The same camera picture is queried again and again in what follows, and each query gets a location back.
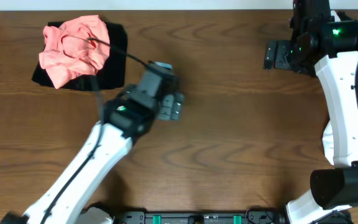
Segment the pink t-shirt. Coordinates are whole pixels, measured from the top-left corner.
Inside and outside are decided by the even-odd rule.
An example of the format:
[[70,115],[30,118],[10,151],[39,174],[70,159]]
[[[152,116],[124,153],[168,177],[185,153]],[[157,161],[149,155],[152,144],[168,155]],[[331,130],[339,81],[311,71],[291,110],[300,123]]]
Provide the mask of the pink t-shirt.
[[39,63],[56,89],[82,75],[95,76],[109,57],[108,29],[98,15],[81,16],[60,27],[46,26],[43,35]]

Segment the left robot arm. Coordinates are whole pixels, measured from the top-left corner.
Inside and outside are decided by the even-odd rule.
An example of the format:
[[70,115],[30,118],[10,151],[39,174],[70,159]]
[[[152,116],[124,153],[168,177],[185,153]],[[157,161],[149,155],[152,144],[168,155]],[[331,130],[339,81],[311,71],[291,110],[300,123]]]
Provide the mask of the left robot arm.
[[113,223],[108,212],[87,202],[156,119],[178,119],[183,100],[173,67],[149,62],[139,84],[103,105],[83,147],[48,191],[22,215],[7,213],[2,223]]

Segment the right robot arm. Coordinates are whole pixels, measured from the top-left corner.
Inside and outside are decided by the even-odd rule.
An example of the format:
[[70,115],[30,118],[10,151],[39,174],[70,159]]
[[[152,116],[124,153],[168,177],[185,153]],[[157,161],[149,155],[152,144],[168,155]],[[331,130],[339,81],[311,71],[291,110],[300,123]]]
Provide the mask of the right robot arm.
[[350,223],[358,207],[358,21],[330,8],[328,0],[293,1],[290,40],[267,44],[264,69],[318,78],[329,122],[323,132],[331,169],[311,173],[310,189],[287,203],[280,223]]

